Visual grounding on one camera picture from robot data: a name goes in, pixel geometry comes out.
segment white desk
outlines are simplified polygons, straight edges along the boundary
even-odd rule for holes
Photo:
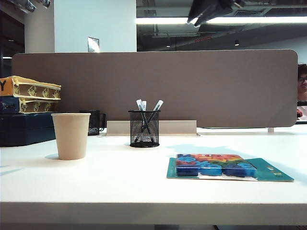
[[[148,149],[93,136],[75,161],[55,159],[55,140],[1,148],[1,222],[307,225],[307,126],[198,131]],[[167,179],[179,152],[262,157],[295,182]]]

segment dark blue box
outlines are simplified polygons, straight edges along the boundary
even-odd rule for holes
[[[0,115],[1,147],[30,145],[55,138],[51,113]]]

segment mesh pencil holder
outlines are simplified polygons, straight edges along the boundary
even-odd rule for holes
[[[130,146],[148,148],[159,146],[159,113],[130,110]]]

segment glasses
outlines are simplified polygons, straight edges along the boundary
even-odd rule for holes
[[[299,83],[303,83],[304,81],[307,81],[307,77],[299,78],[299,79],[298,79],[298,82],[299,82]]]

